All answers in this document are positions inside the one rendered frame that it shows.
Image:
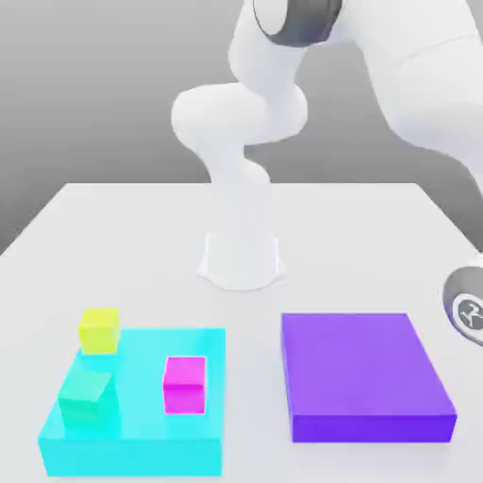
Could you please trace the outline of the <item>small magenta cube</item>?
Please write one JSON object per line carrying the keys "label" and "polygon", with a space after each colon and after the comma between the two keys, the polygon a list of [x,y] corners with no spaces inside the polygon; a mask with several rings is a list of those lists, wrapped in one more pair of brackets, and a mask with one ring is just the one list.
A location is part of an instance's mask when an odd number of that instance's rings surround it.
{"label": "small magenta cube", "polygon": [[206,358],[167,357],[162,389],[167,414],[203,414],[207,399]]}

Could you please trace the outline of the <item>small yellow cube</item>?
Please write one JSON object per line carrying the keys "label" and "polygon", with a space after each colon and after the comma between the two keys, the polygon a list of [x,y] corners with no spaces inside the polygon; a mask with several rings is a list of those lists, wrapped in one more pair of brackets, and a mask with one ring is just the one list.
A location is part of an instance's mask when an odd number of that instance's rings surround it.
{"label": "small yellow cube", "polygon": [[84,355],[115,354],[121,337],[117,308],[86,308],[78,324]]}

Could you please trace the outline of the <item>small green cube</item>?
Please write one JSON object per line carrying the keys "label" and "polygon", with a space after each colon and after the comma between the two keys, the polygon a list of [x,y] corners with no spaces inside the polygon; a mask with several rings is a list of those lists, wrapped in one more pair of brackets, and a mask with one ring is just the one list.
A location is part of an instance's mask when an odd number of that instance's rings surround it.
{"label": "small green cube", "polygon": [[74,367],[59,390],[58,406],[68,427],[98,428],[109,424],[118,412],[114,374]]}

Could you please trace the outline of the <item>large purple box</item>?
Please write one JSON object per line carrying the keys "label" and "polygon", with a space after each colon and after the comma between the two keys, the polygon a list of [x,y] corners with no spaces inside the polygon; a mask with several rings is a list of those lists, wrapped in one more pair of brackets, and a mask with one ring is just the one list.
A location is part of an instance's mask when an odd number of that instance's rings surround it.
{"label": "large purple box", "polygon": [[458,414],[405,313],[285,313],[294,442],[448,443]]}

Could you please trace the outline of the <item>large cyan box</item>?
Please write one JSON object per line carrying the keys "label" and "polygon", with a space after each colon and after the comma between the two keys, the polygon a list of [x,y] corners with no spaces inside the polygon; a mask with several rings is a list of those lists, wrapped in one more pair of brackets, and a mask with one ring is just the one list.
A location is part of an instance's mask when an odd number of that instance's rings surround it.
{"label": "large cyan box", "polygon": [[[169,356],[207,360],[203,414],[167,414],[162,378]],[[58,399],[38,443],[50,476],[218,476],[223,468],[225,330],[125,328],[115,354],[77,352],[68,371],[113,373],[118,412],[98,428],[68,427]]]}

